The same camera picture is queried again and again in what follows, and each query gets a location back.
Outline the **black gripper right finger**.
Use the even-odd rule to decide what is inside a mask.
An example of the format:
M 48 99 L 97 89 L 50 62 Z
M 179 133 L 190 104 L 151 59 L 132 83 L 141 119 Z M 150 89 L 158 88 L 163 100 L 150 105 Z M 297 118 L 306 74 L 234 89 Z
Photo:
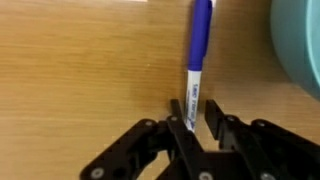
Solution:
M 320 180 L 320 146 L 264 119 L 246 124 L 208 100 L 205 121 L 219 150 L 214 180 Z

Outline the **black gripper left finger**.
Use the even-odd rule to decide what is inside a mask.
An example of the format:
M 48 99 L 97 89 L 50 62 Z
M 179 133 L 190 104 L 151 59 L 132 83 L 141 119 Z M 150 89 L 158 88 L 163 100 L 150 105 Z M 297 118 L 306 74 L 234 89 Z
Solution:
M 212 167 L 195 135 L 183 123 L 178 99 L 170 101 L 171 114 L 155 121 L 142 119 L 80 172 L 80 180 L 137 180 L 159 152 L 169 164 L 156 180 L 214 180 Z

